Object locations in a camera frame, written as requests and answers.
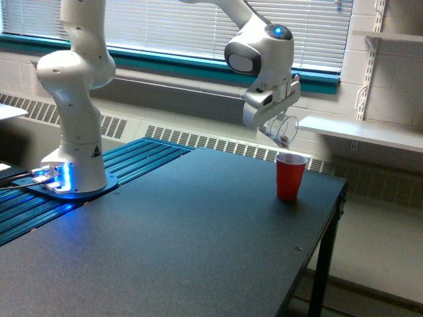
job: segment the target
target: table leg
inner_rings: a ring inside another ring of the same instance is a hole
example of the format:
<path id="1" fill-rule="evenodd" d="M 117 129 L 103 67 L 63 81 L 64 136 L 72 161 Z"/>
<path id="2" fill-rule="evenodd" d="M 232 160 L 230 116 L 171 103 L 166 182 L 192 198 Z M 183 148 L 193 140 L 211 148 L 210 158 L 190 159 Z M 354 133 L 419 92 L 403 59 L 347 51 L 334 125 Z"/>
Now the table leg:
<path id="1" fill-rule="evenodd" d="M 319 258 L 317 260 L 315 280 L 313 283 L 313 292 L 311 293 L 309 317 L 320 317 L 323 307 L 323 299 L 325 297 L 325 289 L 329 276 L 330 262 L 332 261 L 333 247 L 336 238 L 336 230 L 339 221 L 339 204 L 338 210 L 333 216 L 328 228 L 320 243 Z"/>

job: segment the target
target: black table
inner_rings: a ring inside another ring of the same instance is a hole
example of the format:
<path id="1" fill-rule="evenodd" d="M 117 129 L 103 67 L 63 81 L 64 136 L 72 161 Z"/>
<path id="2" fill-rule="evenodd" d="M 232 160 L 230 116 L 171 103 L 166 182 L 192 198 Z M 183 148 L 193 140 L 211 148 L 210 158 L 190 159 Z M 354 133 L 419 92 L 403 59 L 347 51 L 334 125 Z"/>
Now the black table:
<path id="1" fill-rule="evenodd" d="M 7 316 L 276 316 L 321 240 L 320 314 L 346 182 L 198 149 L 0 248 Z"/>

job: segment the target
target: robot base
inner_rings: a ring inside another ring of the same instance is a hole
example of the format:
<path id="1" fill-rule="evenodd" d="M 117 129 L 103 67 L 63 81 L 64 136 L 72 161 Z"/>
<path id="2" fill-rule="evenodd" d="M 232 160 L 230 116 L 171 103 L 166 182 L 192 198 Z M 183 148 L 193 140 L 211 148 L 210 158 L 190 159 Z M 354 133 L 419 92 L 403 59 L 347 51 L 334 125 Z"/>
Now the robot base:
<path id="1" fill-rule="evenodd" d="M 49 190 L 43 185 L 35 185 L 32 187 L 27 188 L 27 190 L 39 193 L 44 196 L 48 196 L 50 198 L 54 199 L 60 199 L 65 201 L 78 201 L 78 202 L 85 202 L 85 201 L 91 201 L 95 198 L 98 198 L 100 196 L 103 196 L 104 194 L 107 194 L 108 192 L 111 192 L 115 188 L 118 187 L 118 178 L 115 175 L 112 175 L 111 173 L 106 172 L 106 178 L 107 178 L 107 185 L 106 187 L 102 188 L 101 190 L 96 190 L 95 192 L 89 192 L 89 193 L 70 193 L 70 194 L 57 194 L 56 192 L 53 192 L 52 190 Z M 22 180 L 17 180 L 13 182 L 13 185 L 19 186 L 19 185 L 27 185 L 27 184 L 33 184 L 31 177 L 23 178 Z"/>

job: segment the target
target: teal window frame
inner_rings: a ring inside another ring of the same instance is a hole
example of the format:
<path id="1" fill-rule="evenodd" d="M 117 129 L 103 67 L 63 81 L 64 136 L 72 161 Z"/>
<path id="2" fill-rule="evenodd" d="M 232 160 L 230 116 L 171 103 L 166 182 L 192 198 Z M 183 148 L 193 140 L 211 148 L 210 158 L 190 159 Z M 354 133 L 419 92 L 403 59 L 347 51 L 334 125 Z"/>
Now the teal window frame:
<path id="1" fill-rule="evenodd" d="M 0 50 L 20 53 L 52 53 L 56 50 L 68 50 L 71 44 L 64 40 L 0 34 Z M 219 81 L 227 81 L 235 85 L 250 85 L 255 77 L 234 73 L 224 61 L 185 57 L 164 53 L 108 47 L 110 55 L 118 67 L 133 67 L 144 71 L 165 71 L 180 76 L 195 76 Z M 301 90 L 322 94 L 336 94 L 340 75 L 316 71 L 292 69 L 301 81 Z"/>

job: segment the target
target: heating vent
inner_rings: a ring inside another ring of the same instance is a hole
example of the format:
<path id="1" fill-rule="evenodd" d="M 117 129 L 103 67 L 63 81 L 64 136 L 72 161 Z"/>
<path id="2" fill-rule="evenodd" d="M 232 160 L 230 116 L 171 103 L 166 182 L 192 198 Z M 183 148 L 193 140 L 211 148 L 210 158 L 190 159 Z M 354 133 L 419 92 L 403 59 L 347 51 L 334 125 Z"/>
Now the heating vent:
<path id="1" fill-rule="evenodd" d="M 274 162 L 276 155 L 281 152 L 277 148 L 263 147 L 223 137 L 191 134 L 154 125 L 149 125 L 145 136 L 180 145 L 205 147 L 270 162 Z M 327 162 L 317 158 L 309 158 L 307 169 L 347 178 L 348 192 L 352 194 L 407 207 L 423 208 L 423 178 L 411 178 L 405 174 L 384 172 L 366 168 L 365 166 L 357 167 L 352 164 Z"/>
<path id="2" fill-rule="evenodd" d="M 28 119 L 60 125 L 59 112 L 55 104 L 0 94 L 0 103 L 26 110 Z M 105 137 L 120 139 L 124 133 L 127 120 L 101 116 L 101 134 Z"/>

